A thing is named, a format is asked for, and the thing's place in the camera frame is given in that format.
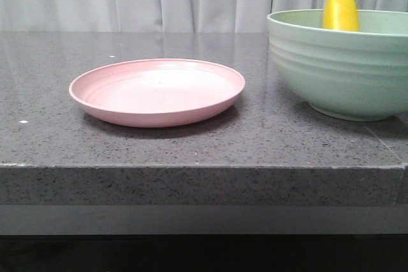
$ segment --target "green bowl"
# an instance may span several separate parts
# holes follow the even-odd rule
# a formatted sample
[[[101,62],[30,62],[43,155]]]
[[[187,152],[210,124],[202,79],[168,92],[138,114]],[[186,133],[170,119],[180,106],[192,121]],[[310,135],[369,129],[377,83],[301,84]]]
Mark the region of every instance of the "green bowl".
[[[281,77],[329,116],[375,121],[408,111],[408,13],[359,10],[360,31],[321,28],[322,10],[269,14]]]

